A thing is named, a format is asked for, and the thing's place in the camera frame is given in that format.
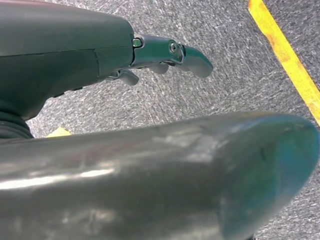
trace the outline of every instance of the screw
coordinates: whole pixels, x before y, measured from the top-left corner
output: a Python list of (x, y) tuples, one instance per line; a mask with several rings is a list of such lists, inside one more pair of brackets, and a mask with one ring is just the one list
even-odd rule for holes
[(175, 42), (170, 44), (170, 51), (173, 54), (175, 54), (177, 52), (177, 48), (178, 48), (178, 46)]
[(140, 48), (143, 45), (143, 42), (140, 39), (140, 38), (134, 38), (134, 40), (132, 40), (132, 45), (134, 48)]

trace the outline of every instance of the robotic arm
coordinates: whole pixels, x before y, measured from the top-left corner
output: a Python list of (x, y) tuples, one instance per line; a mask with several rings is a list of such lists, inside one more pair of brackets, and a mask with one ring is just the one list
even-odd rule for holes
[(128, 21), (114, 15), (1, 0), (0, 19), (0, 112), (23, 120), (35, 117), (46, 100), (66, 91), (103, 80), (137, 84), (139, 78), (130, 69), (164, 74), (172, 66), (202, 78), (213, 70), (197, 49), (134, 34)]

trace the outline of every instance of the yellow floor line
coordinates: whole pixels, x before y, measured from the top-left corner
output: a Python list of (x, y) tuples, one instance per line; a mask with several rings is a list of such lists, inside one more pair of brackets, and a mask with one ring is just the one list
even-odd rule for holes
[(54, 130), (49, 135), (46, 136), (46, 138), (54, 138), (54, 137), (62, 137), (62, 136), (69, 136), (71, 133), (62, 127), (58, 127), (57, 130)]
[(249, 0), (248, 9), (260, 30), (271, 44), (301, 98), (320, 126), (320, 92), (291, 48), (263, 0)]

